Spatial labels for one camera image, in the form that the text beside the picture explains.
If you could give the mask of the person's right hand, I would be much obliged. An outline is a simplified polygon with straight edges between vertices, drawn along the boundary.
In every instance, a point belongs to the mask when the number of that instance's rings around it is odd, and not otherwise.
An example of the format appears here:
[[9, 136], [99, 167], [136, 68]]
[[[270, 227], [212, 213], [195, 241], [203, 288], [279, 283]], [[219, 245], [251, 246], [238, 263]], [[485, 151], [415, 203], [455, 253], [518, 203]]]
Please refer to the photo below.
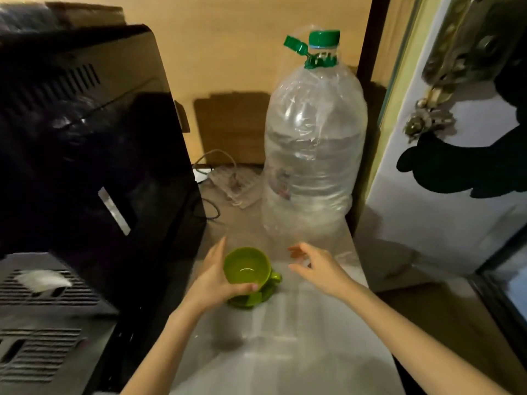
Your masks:
[[310, 282], [325, 294], [346, 302], [353, 280], [334, 260], [330, 252], [308, 243], [297, 243], [287, 248], [290, 257], [304, 266], [311, 265], [317, 272], [317, 282]]

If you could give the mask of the person's left hand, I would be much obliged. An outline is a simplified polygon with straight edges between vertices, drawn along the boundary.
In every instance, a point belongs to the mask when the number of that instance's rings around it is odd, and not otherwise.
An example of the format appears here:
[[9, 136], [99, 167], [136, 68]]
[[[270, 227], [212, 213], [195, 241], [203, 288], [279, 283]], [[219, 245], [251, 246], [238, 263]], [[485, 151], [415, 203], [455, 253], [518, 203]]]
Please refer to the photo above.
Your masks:
[[226, 242], [224, 236], [210, 248], [183, 298], [182, 305], [198, 315], [231, 299], [225, 298], [225, 284], [229, 282], [223, 271]]

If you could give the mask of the green plastic cup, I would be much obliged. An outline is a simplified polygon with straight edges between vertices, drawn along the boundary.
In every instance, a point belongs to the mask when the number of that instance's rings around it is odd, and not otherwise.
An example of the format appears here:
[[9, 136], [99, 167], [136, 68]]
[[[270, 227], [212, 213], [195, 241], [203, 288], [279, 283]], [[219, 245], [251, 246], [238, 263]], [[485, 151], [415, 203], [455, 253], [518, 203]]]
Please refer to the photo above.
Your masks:
[[269, 282], [282, 282], [282, 275], [274, 270], [267, 255], [254, 247], [240, 247], [228, 253], [223, 271], [229, 283], [256, 283], [259, 290]]

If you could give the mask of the person's left forearm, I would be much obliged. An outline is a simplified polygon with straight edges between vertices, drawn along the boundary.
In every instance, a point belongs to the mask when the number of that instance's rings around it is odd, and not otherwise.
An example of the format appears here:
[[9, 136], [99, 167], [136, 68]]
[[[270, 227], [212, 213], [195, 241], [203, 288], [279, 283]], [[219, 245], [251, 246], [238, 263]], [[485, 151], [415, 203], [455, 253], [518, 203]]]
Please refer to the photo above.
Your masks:
[[168, 317], [155, 344], [120, 395], [169, 395], [183, 352], [205, 311], [203, 303], [183, 300]]

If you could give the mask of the person's right forearm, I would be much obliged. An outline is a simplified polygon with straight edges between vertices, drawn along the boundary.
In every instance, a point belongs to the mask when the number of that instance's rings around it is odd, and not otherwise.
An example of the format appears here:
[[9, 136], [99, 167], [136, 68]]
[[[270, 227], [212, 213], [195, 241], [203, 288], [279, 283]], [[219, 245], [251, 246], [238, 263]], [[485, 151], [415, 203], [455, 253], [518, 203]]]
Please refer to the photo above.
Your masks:
[[337, 297], [375, 332], [427, 395], [511, 395], [364, 286], [347, 280]]

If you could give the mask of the green plastic saucer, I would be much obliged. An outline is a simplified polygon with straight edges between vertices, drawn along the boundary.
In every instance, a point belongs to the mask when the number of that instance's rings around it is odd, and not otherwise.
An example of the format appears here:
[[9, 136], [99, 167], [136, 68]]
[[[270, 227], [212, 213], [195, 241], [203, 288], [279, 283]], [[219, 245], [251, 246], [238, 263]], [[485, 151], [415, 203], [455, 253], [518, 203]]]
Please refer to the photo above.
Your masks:
[[237, 309], [250, 310], [269, 300], [276, 292], [276, 287], [276, 283], [269, 282], [257, 292], [231, 298], [226, 303]]

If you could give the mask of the white power strip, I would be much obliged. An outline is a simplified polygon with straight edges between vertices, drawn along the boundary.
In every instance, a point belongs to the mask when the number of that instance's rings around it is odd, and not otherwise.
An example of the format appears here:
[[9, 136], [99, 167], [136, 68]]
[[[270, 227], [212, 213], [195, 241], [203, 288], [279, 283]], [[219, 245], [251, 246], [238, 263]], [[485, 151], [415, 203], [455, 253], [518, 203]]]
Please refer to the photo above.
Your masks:
[[232, 206], [246, 209], [257, 203], [262, 196], [262, 168], [252, 165], [214, 168], [207, 178], [224, 193]]

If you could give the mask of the large clear water bottle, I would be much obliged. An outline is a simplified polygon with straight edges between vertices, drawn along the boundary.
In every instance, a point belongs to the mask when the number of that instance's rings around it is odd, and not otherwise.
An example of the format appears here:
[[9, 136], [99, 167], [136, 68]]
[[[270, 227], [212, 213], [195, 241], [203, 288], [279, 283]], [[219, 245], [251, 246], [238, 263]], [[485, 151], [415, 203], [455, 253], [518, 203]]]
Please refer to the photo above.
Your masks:
[[[311, 26], [309, 33], [313, 30], [332, 29]], [[308, 44], [308, 36], [289, 36]], [[270, 95], [261, 220], [273, 239], [329, 240], [345, 226], [351, 210], [368, 107], [359, 79], [341, 60], [339, 46], [308, 46], [310, 53], [337, 56], [338, 64], [329, 68], [305, 69], [306, 57], [294, 52], [302, 62], [283, 74]]]

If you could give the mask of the black coffee machine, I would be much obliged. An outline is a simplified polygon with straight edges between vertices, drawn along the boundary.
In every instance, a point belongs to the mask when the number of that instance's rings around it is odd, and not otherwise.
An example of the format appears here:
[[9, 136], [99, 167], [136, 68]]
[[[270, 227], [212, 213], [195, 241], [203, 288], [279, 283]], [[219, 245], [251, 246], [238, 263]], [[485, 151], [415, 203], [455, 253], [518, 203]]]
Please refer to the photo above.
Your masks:
[[[0, 37], [0, 395], [120, 392], [205, 225], [148, 26]], [[73, 286], [32, 293], [30, 270]]]

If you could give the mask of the white door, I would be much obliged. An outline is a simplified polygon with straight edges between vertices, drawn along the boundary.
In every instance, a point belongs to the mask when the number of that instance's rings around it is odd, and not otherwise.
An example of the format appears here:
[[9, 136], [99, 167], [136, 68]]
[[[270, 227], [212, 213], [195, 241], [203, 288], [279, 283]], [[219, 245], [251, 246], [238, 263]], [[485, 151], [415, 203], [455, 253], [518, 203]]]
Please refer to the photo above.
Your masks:
[[419, 3], [379, 118], [354, 235], [374, 291], [470, 274], [527, 225], [527, 27], [496, 78], [441, 105], [453, 126], [412, 143], [403, 132], [450, 2]]

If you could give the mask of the white tissue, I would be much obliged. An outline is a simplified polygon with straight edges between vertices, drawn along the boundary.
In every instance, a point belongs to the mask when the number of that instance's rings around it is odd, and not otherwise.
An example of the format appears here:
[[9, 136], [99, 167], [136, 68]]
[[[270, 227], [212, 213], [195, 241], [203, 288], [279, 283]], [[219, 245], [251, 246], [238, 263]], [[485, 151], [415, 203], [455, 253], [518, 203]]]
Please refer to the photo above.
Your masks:
[[60, 272], [52, 270], [22, 271], [15, 277], [16, 281], [32, 293], [42, 293], [58, 288], [69, 288], [73, 284]]

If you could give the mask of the green bottle cap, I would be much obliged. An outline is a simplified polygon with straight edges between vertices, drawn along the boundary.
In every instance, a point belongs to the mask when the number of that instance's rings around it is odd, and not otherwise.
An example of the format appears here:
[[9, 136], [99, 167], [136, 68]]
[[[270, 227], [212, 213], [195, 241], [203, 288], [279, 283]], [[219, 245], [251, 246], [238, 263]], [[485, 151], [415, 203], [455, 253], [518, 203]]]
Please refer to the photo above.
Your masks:
[[308, 36], [308, 46], [314, 49], [337, 48], [340, 43], [340, 30], [313, 30]]

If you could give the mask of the metal door latch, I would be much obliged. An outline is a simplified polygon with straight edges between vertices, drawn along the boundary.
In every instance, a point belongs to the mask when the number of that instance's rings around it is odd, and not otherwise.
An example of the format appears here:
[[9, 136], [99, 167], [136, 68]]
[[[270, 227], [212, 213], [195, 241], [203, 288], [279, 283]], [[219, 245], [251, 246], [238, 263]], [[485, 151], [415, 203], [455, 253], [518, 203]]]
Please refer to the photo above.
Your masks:
[[453, 126], [441, 105], [458, 87], [496, 78], [526, 27], [527, 0], [451, 0], [422, 72], [428, 88], [403, 128], [409, 143]]

